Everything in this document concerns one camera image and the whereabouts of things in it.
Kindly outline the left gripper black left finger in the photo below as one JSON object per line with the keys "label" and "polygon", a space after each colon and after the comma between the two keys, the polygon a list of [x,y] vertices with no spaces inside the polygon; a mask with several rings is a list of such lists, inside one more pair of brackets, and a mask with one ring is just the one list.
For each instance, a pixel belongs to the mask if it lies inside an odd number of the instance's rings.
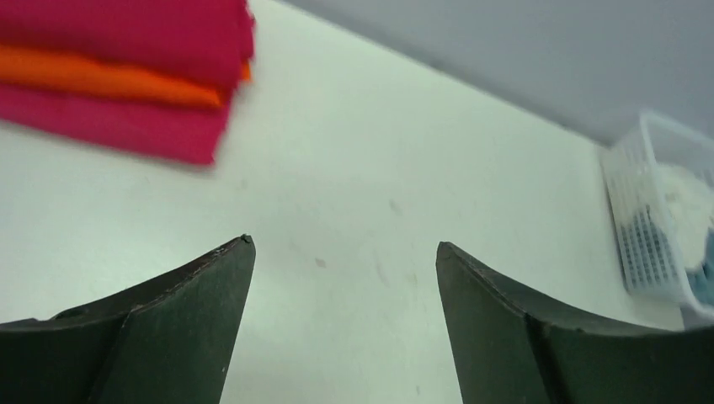
{"label": "left gripper black left finger", "polygon": [[2,402],[219,402],[255,258],[243,235],[50,319],[3,323]]}

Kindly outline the red t-shirt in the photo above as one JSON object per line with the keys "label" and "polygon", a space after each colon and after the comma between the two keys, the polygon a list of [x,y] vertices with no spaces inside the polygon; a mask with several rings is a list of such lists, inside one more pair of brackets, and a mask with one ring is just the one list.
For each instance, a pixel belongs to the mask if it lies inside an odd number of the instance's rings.
{"label": "red t-shirt", "polygon": [[244,1],[3,1],[1,40],[135,63],[219,88],[253,58]]}

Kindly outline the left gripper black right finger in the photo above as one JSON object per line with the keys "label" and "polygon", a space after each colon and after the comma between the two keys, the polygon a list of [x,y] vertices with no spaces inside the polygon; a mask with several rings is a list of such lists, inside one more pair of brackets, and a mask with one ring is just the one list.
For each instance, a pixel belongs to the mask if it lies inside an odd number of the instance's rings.
{"label": "left gripper black right finger", "polygon": [[617,321],[442,242],[435,268],[465,403],[710,403],[713,330]]}

